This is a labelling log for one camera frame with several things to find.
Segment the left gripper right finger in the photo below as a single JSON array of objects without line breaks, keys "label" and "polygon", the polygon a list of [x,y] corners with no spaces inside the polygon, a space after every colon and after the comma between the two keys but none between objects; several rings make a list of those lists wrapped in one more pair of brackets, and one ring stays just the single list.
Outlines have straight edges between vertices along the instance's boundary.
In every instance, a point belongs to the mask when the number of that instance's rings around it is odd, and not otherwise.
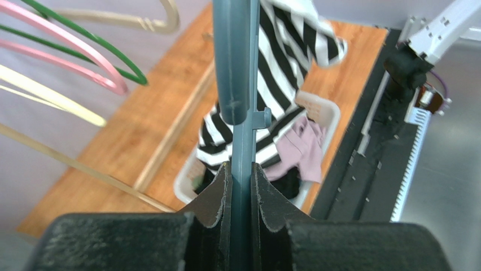
[{"label": "left gripper right finger", "polygon": [[252,270],[451,270],[423,226],[329,222],[289,202],[252,166]]}]

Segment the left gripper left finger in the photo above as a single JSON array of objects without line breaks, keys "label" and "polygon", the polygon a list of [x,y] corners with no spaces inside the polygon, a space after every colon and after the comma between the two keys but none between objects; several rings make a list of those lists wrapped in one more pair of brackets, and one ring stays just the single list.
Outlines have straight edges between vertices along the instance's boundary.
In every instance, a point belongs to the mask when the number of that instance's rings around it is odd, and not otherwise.
[{"label": "left gripper left finger", "polygon": [[221,235],[231,166],[176,213],[70,213],[56,218],[25,270],[226,270]]}]

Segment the pink tank top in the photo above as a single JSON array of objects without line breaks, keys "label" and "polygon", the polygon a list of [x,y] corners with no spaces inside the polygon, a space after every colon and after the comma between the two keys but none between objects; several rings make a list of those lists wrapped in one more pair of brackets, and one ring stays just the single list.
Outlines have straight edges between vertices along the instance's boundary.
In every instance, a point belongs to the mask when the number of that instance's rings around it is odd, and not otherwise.
[{"label": "pink tank top", "polygon": [[303,116],[276,143],[280,162],[264,170],[269,181],[276,181],[296,168],[303,181],[320,183],[326,128]]}]

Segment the cream wooden hanger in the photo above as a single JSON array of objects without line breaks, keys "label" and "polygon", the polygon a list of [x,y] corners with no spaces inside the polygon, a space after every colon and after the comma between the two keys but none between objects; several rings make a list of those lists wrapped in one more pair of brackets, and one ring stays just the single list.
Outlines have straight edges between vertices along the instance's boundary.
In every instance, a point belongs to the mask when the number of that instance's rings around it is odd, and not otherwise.
[{"label": "cream wooden hanger", "polygon": [[71,113],[98,127],[103,127],[107,123],[106,119],[86,107],[3,65],[1,65],[1,80],[22,89],[24,92],[4,85],[1,85],[1,90]]}]

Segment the black white striped tank top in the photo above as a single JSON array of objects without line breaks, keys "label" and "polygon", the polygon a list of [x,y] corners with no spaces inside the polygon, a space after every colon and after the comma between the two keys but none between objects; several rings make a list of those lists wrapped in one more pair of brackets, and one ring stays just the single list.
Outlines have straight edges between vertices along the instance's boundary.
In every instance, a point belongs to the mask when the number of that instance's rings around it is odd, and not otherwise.
[{"label": "black white striped tank top", "polygon": [[[312,66],[331,67],[347,55],[347,42],[338,37],[312,1],[261,1],[259,6],[257,108],[270,108],[272,125],[256,134],[255,160],[263,167],[280,162],[276,143],[304,116],[295,103]],[[213,26],[217,86],[243,92],[250,85],[247,1],[214,1]]]}]

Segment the teal plastic hanger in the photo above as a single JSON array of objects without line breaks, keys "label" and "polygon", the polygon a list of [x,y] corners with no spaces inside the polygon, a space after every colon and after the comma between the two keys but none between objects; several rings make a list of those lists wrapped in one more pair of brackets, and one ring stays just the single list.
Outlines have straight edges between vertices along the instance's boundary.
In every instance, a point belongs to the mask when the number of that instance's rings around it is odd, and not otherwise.
[{"label": "teal plastic hanger", "polygon": [[230,270],[251,270],[251,175],[256,131],[271,124],[271,110],[257,110],[259,1],[213,1],[218,102],[233,127]]}]

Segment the cream plastic hanger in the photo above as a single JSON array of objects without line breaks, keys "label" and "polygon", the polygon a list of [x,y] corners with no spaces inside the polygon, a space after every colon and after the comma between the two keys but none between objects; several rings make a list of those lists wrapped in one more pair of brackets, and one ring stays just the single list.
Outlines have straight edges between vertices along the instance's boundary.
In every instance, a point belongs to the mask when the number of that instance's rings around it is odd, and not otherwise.
[{"label": "cream plastic hanger", "polygon": [[148,32],[171,34],[180,28],[180,16],[175,1],[161,1],[166,19],[149,19],[141,16],[120,14],[108,11],[83,9],[57,9],[55,13],[71,20],[82,20],[127,28],[143,29]]}]

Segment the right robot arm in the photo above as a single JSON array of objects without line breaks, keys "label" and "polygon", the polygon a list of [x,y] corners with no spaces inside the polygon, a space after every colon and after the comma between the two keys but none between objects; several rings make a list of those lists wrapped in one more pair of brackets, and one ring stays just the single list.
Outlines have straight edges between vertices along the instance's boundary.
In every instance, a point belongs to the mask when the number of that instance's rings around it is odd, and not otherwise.
[{"label": "right robot arm", "polygon": [[480,1],[453,1],[436,18],[398,45],[384,62],[390,77],[403,89],[426,82],[448,49],[480,18]]}]

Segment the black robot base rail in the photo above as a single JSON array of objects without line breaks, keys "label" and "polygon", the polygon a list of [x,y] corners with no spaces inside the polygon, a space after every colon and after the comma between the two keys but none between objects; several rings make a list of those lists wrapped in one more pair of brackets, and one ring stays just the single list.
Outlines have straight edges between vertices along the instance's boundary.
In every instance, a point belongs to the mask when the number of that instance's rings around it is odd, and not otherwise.
[{"label": "black robot base rail", "polygon": [[383,62],[400,30],[389,30],[310,215],[316,220],[399,222],[431,112],[387,96]]}]

